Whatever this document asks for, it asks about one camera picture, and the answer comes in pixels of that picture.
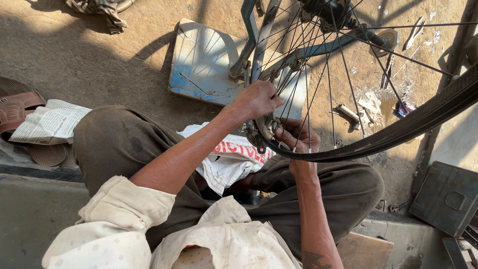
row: bicycle tire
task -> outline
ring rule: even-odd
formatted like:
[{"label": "bicycle tire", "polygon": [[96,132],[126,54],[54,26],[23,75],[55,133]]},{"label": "bicycle tire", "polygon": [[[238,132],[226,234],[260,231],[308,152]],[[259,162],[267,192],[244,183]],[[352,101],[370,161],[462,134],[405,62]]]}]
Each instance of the bicycle tire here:
[{"label": "bicycle tire", "polygon": [[[277,13],[277,9],[274,9],[273,7],[280,5],[280,3],[280,0],[272,0],[270,2],[268,11],[271,11],[271,14],[266,14],[266,17],[269,15],[269,20],[264,20],[262,25],[266,25],[268,29],[263,33],[261,27],[259,36],[260,40],[261,36],[269,35],[270,28],[272,27],[270,23],[273,23],[273,18]],[[258,46],[259,51],[265,48],[267,42],[261,45],[263,48]],[[259,64],[262,61],[263,54],[257,55],[257,53],[254,53],[254,63]],[[251,76],[253,78],[258,78],[260,72],[260,68],[252,68]],[[466,73],[452,81],[446,88],[442,89],[438,94],[422,104],[415,111],[409,113],[406,117],[350,145],[325,152],[302,154],[278,148],[276,145],[265,139],[262,132],[259,132],[259,137],[264,141],[266,146],[276,153],[288,158],[311,162],[339,162],[354,160],[382,152],[424,134],[466,110],[477,101],[478,64],[475,64]]]}]

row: man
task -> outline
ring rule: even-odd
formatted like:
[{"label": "man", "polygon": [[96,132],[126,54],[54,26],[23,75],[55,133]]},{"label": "man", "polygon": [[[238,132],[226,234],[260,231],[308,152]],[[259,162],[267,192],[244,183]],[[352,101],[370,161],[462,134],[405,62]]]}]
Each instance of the man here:
[{"label": "man", "polygon": [[[227,134],[282,104],[271,83],[257,81],[186,139],[126,107],[92,110],[73,147],[94,196],[80,224],[50,245],[43,267],[300,268],[300,260],[304,268],[342,268],[335,244],[383,195],[373,168],[274,156],[242,183],[278,195],[248,211],[231,196],[209,207],[196,185],[195,168]],[[319,150],[317,134],[288,123],[276,137],[292,148],[300,135],[297,152],[308,152],[309,140]]]}]

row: wooden plank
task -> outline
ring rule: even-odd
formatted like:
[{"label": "wooden plank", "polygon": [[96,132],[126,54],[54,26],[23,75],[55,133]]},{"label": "wooden plank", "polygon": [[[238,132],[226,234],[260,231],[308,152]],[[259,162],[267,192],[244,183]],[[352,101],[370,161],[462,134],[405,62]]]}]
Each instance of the wooden plank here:
[{"label": "wooden plank", "polygon": [[350,232],[337,250],[344,269],[385,269],[394,243]]}]

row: forearm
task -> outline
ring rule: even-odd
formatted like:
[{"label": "forearm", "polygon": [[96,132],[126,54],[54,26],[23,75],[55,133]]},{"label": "forearm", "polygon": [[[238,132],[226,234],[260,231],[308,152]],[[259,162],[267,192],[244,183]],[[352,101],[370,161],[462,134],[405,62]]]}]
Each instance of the forearm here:
[{"label": "forearm", "polygon": [[304,269],[343,268],[327,223],[317,173],[296,179],[301,216],[301,248]]},{"label": "forearm", "polygon": [[244,120],[230,107],[202,129],[166,150],[130,180],[137,186],[177,194],[196,167]]}]

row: brown sandal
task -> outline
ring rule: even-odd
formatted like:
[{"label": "brown sandal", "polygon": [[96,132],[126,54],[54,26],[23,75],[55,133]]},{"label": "brown sandal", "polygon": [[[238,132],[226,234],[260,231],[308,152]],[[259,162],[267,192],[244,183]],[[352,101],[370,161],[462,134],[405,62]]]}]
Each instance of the brown sandal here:
[{"label": "brown sandal", "polygon": [[[8,139],[25,121],[28,114],[33,113],[37,107],[45,105],[46,102],[41,95],[25,83],[12,78],[0,77],[0,137],[2,140],[17,144],[9,142]],[[30,154],[39,165],[52,167],[60,164],[66,158],[67,150],[64,144],[29,145]]]}]

